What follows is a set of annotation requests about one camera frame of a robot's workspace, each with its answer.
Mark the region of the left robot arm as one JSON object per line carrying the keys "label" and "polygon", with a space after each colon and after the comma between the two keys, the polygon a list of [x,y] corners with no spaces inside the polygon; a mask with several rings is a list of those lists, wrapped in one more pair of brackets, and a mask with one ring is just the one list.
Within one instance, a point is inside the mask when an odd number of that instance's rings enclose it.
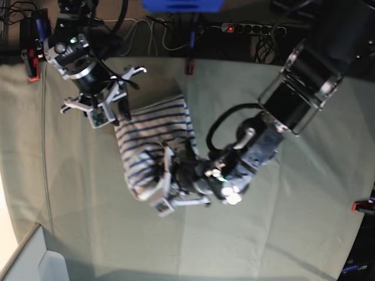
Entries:
{"label": "left robot arm", "polygon": [[[208,158],[195,156],[190,143],[184,153],[165,148],[150,205],[165,215],[180,206],[209,205],[212,197],[238,204],[259,169],[278,152],[285,133],[300,134],[324,107],[373,33],[373,1],[333,1],[258,100],[231,107],[212,124]],[[216,148],[214,133],[242,109],[257,114],[238,126],[234,143]]]}

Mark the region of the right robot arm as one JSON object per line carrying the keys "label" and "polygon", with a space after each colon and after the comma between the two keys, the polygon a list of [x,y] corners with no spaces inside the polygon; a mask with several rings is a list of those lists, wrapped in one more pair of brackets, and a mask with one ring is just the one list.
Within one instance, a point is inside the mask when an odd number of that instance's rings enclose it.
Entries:
{"label": "right robot arm", "polygon": [[96,18],[98,1],[59,1],[60,9],[53,33],[43,41],[46,61],[64,80],[78,89],[76,97],[63,101],[60,112],[81,111],[91,127],[117,126],[120,119],[131,120],[128,88],[139,89],[131,79],[146,73],[145,67],[128,66],[118,74],[105,59],[119,47],[117,36],[123,23],[128,1],[123,1],[115,26],[104,31],[105,23]]}

